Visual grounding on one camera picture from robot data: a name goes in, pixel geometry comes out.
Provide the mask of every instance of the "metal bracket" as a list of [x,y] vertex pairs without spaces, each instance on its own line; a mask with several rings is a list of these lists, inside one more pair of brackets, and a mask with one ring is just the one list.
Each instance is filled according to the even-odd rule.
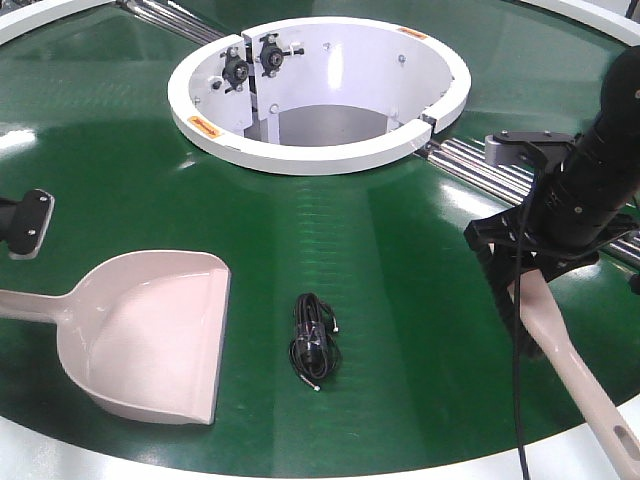
[[264,72],[263,77],[274,78],[280,71],[280,67],[284,62],[284,57],[290,55],[304,55],[304,48],[295,48],[293,45],[284,51],[276,43],[277,33],[270,33],[260,39],[262,42],[262,50],[260,51],[260,63]]
[[[242,84],[249,78],[249,64],[238,53],[238,47],[229,47],[226,52],[220,54],[225,57],[224,69],[222,70],[222,78],[229,82],[230,87],[224,93],[231,91],[241,92]],[[220,85],[212,85],[217,90]]]
[[509,132],[488,135],[485,138],[485,161],[489,165],[532,165],[531,149],[542,151],[547,159],[545,172],[551,172],[574,148],[576,138],[566,133]]

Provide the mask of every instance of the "dustpan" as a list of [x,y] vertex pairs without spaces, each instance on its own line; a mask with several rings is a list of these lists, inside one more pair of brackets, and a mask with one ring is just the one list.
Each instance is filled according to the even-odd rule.
[[208,253],[131,252],[62,296],[0,290],[0,316],[56,323],[64,370],[105,410],[210,424],[230,276]]

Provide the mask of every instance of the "black clamp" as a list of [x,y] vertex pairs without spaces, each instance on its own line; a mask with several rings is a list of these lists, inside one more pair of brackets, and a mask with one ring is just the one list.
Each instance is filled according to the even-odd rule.
[[[224,93],[231,91],[241,92],[242,84],[249,78],[249,64],[238,53],[238,47],[229,47],[226,52],[220,54],[225,57],[222,78],[229,82],[230,87]],[[212,88],[217,90],[220,84],[214,84]]]
[[42,245],[53,211],[54,198],[31,190],[17,202],[0,198],[0,241],[6,241],[14,259],[34,258]]
[[290,55],[304,55],[304,48],[296,50],[283,51],[276,43],[277,33],[270,33],[260,39],[262,42],[262,50],[260,51],[260,63],[264,72],[263,77],[273,78],[280,71],[280,67],[284,62],[284,57]]

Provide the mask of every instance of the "cylindrical hole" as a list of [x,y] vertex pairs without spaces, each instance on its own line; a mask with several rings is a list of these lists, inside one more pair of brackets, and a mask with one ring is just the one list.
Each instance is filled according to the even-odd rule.
[[613,427],[613,431],[615,432],[616,436],[620,440],[620,443],[622,443],[622,446],[627,451],[629,456],[634,460],[640,460],[640,450],[636,445],[635,439],[627,431],[627,429],[621,425],[616,425],[615,427]]

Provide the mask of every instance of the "black cable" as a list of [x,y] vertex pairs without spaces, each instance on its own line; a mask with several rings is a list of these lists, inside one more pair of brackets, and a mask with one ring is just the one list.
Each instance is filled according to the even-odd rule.
[[289,345],[289,360],[298,377],[318,391],[317,382],[333,372],[342,358],[331,336],[338,333],[336,316],[314,293],[298,297],[293,316],[295,338]]
[[543,170],[536,169],[536,173],[531,182],[530,193],[524,201],[522,217],[520,218],[520,226],[518,230],[518,238],[516,243],[516,258],[515,258],[515,279],[513,284],[513,350],[511,357],[511,382],[512,382],[512,396],[513,396],[513,419],[516,433],[516,447],[518,450],[518,458],[520,460],[520,469],[522,470],[523,480],[531,480],[529,475],[529,465],[527,463],[527,454],[525,452],[525,439],[524,439],[524,426],[522,423],[521,414],[521,375],[520,375],[520,328],[523,327],[522,320],[520,318],[520,276],[522,275],[522,251],[523,242],[525,237],[525,231],[527,222],[529,221],[529,213],[531,212],[531,199],[533,198],[533,192],[535,192],[536,186],[539,182],[539,176]]
[[633,17],[633,13],[636,11],[637,7],[638,7],[638,0],[631,0],[629,2],[629,7],[627,8],[627,13],[625,14],[625,17],[627,18]]

